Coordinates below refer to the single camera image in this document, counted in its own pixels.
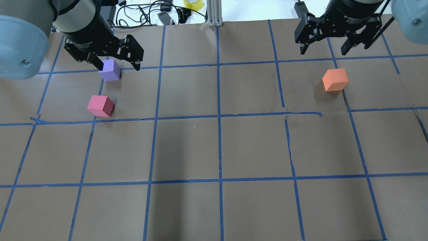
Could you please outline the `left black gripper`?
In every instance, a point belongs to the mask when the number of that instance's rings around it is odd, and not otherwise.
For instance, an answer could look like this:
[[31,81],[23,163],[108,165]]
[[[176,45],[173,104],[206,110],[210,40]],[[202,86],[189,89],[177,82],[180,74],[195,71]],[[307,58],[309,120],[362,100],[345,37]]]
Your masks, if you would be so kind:
[[98,56],[110,56],[140,70],[144,49],[131,34],[115,37],[99,10],[60,10],[60,32],[66,37],[64,49],[77,62],[101,71],[104,64]]

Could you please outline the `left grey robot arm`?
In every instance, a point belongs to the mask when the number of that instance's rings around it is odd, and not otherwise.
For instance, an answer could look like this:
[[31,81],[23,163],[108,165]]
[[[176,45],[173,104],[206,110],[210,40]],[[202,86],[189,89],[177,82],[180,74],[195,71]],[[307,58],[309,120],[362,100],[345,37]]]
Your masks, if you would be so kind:
[[65,49],[75,61],[99,71],[100,57],[129,62],[140,70],[144,50],[128,34],[119,39],[101,15],[101,7],[117,0],[2,0],[0,9],[1,77],[28,79],[36,75],[49,48],[52,27],[66,37]]

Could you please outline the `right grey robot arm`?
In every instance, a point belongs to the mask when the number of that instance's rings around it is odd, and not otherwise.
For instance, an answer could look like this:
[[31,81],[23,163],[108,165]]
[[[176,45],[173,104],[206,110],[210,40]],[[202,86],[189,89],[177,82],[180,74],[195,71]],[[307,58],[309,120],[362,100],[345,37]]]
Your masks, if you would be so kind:
[[301,54],[327,37],[347,38],[343,56],[361,43],[368,49],[395,20],[407,40],[427,44],[426,0],[331,0],[321,17],[310,13],[304,1],[295,2],[294,8],[300,18],[294,38]]

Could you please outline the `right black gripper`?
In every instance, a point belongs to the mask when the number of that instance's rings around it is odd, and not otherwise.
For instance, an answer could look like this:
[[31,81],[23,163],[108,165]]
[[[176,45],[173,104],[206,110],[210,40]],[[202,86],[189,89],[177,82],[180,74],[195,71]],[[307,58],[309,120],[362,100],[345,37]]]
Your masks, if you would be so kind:
[[309,45],[321,41],[328,34],[345,35],[347,40],[341,46],[341,55],[347,55],[351,48],[363,43],[368,49],[382,26],[381,16],[373,15],[383,0],[331,0],[325,13],[317,18],[304,13],[294,31],[295,43],[300,45],[304,55]]

